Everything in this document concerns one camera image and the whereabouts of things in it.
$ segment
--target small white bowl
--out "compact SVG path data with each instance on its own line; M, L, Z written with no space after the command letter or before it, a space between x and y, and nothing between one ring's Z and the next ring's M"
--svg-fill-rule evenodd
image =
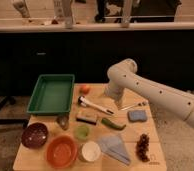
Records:
M96 161L101 155L101 149L94 141L89 141L82 146L82 157L87 162Z

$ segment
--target small cup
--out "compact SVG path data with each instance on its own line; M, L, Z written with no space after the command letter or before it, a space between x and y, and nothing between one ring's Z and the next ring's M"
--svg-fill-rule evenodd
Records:
M88 139L89 132L90 132L89 127L83 124L83 125L78 126L74 130L74 135L78 140L86 141Z
M101 155L101 149L94 141L89 141L81 147L80 152L82 158L86 162L94 162Z

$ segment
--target orange bowl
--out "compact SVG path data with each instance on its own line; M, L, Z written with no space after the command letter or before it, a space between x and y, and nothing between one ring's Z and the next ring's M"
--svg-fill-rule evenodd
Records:
M77 144L67 135L53 139L46 152L47 162L55 169L62 169L70 166L77 157Z

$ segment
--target cucumber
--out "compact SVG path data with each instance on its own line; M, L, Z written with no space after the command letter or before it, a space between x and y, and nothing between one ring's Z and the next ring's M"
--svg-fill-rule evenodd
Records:
M116 130L123 130L126 127L126 125L117 125L111 122L108 118L102 118L101 123Z

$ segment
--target green plastic tray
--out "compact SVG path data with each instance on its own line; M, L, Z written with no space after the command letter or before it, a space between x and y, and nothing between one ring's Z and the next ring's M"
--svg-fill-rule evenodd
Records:
M72 74L40 75L30 98L27 113L69 114L75 77Z

